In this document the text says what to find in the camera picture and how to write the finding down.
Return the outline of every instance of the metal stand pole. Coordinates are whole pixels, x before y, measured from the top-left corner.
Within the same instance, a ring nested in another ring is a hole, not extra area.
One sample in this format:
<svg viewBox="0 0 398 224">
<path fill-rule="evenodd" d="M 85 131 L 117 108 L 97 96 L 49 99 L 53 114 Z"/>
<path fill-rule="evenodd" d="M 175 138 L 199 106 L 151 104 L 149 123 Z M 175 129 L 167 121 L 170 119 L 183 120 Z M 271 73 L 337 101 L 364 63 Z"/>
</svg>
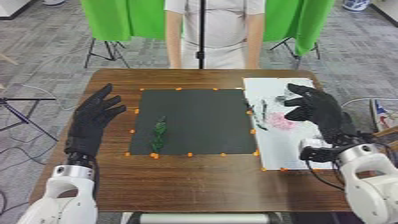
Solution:
<svg viewBox="0 0 398 224">
<path fill-rule="evenodd" d="M 199 13 L 199 51 L 195 58 L 199 59 L 199 69 L 204 69 L 204 27 L 206 27 L 206 0 L 200 0 L 200 13 Z"/>
<path fill-rule="evenodd" d="M 92 38 L 92 41 L 90 41 L 90 48 L 88 48 L 83 68 L 88 67 L 90 56 L 95 56 L 95 57 L 103 58 L 108 61 L 115 61 L 117 59 L 120 59 L 122 63 L 124 63 L 124 66 L 129 68 L 127 62 L 126 62 L 124 57 L 120 55 L 120 52 L 117 50 L 117 46 L 126 48 L 124 45 L 120 44 L 120 42 L 111 43 L 111 42 L 104 41 L 104 47 L 106 47 L 106 51 L 108 51 L 108 56 L 106 57 L 103 55 L 97 55 L 95 53 L 92 53 L 94 46 L 95 46 L 95 38 Z"/>
<path fill-rule="evenodd" d="M 289 51 L 291 57 L 293 57 L 294 60 L 296 60 L 294 69 L 298 70 L 298 68 L 300 68 L 300 63 L 302 63 L 302 56 L 298 56 L 298 55 L 294 54 L 293 49 L 291 49 L 291 47 L 289 47 L 289 45 L 287 45 L 287 41 L 289 41 L 289 39 L 291 39 L 291 37 L 286 38 L 286 39 L 282 40 L 282 42 L 270 48 L 270 50 L 275 50 L 275 48 L 277 48 L 280 45 L 284 45 L 284 47 L 286 47 L 286 49 L 287 49 L 287 51 Z M 316 51 L 316 57 L 318 57 L 318 60 L 319 60 L 319 46 L 318 46 L 318 42 L 314 42 L 314 48 L 312 48 L 310 51 Z"/>
<path fill-rule="evenodd" d="M 0 128 L 0 132 L 8 130 L 10 128 L 14 128 L 16 126 L 19 126 L 21 124 L 31 124 L 33 127 L 37 128 L 37 130 L 40 131 L 40 133 L 55 140 L 58 141 L 58 139 L 53 137 L 53 135 L 46 132 L 46 130 L 40 128 L 40 126 L 33 123 L 33 121 L 30 120 L 30 116 L 33 114 L 33 110 L 37 108 L 39 102 L 40 101 L 53 101 L 56 100 L 55 98 L 0 98 L 0 106 L 5 107 L 5 109 L 8 110 L 8 112 L 14 114 L 14 116 L 19 119 L 19 122 L 14 123 L 12 125 L 8 125 L 7 127 Z M 7 101 L 35 101 L 33 102 L 33 106 L 28 110 L 28 115 L 24 116 L 23 113 L 16 110 L 16 108 L 8 105 Z"/>
</svg>

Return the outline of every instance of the light stand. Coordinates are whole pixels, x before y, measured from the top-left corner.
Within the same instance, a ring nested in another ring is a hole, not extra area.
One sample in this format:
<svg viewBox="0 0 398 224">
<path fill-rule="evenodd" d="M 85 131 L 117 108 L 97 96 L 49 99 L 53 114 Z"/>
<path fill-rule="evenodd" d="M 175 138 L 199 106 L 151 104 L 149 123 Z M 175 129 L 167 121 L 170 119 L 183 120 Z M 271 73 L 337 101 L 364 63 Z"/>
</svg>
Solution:
<svg viewBox="0 0 398 224">
<path fill-rule="evenodd" d="M 3 108 L 8 110 L 8 112 L 14 114 L 14 116 L 19 119 L 19 122 L 14 123 L 12 125 L 8 125 L 7 127 L 0 128 L 0 132 L 8 130 L 10 128 L 14 128 L 16 126 L 19 126 L 21 124 L 31 124 L 33 127 L 39 129 L 40 133 L 55 140 L 58 141 L 58 139 L 51 136 L 51 134 L 44 131 L 44 129 L 40 128 L 40 126 L 33 123 L 33 121 L 30 120 L 30 116 L 35 110 L 35 107 L 39 105 L 40 101 L 49 101 L 55 100 L 55 98 L 0 98 L 0 106 L 3 106 Z M 28 110 L 28 115 L 24 116 L 23 113 L 16 110 L 16 108 L 8 105 L 8 101 L 33 101 L 33 106 Z"/>
</svg>

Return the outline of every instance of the wooden table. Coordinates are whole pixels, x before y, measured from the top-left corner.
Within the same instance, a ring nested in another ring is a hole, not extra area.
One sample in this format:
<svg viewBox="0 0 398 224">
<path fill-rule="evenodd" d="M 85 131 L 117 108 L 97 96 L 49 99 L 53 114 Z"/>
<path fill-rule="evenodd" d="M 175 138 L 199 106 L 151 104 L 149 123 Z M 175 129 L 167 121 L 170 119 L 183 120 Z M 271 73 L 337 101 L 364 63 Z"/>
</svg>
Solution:
<svg viewBox="0 0 398 224">
<path fill-rule="evenodd" d="M 101 211 L 143 212 L 264 212 L 350 211 L 344 194 L 314 179 L 307 171 L 261 171 L 261 161 L 252 155 L 124 156 L 135 125 L 140 88 L 225 89 L 243 87 L 245 77 L 305 77 L 305 71 L 277 70 L 127 70 L 95 72 L 83 99 L 106 83 L 120 95 L 127 112 L 108 125 L 97 162 Z M 65 130 L 51 159 L 39 178 L 30 202 L 44 191 L 53 166 L 63 160 Z M 332 171 L 319 171 L 335 182 Z"/>
</svg>

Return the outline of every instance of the white shirt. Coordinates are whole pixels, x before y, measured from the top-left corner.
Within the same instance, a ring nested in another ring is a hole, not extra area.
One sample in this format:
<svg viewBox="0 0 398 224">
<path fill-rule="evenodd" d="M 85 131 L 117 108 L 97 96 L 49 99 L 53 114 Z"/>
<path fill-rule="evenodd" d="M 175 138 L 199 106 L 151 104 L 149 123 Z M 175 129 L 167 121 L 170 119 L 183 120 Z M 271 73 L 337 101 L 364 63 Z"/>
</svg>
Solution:
<svg viewBox="0 0 398 224">
<path fill-rule="evenodd" d="M 227 47 L 245 41 L 245 16 L 264 13 L 266 0 L 207 0 L 204 45 Z M 199 45 L 200 0 L 165 0 L 165 10 L 184 15 L 183 39 Z"/>
</svg>

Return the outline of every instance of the person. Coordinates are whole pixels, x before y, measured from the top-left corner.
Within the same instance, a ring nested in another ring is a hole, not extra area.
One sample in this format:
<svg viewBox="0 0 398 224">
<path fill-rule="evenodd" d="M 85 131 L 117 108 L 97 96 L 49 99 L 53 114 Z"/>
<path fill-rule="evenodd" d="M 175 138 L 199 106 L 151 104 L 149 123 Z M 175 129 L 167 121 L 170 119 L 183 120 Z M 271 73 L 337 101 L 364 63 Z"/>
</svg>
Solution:
<svg viewBox="0 0 398 224">
<path fill-rule="evenodd" d="M 264 5 L 266 0 L 206 1 L 204 68 L 259 68 Z M 200 0 L 165 0 L 165 39 L 172 69 L 199 68 L 199 10 Z"/>
</svg>

